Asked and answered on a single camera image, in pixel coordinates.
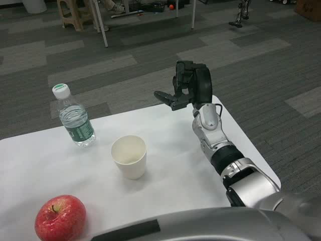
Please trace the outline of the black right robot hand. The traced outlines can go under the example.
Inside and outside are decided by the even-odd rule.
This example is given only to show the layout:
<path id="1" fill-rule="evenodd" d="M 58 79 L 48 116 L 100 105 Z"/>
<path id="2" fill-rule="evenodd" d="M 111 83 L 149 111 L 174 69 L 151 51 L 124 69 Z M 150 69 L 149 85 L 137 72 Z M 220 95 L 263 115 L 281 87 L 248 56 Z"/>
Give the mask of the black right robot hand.
<path id="1" fill-rule="evenodd" d="M 208 67 L 193 61 L 178 61 L 173 77 L 174 95 L 155 91 L 154 96 L 173 111 L 192 104 L 194 108 L 212 102 L 212 80 Z"/>

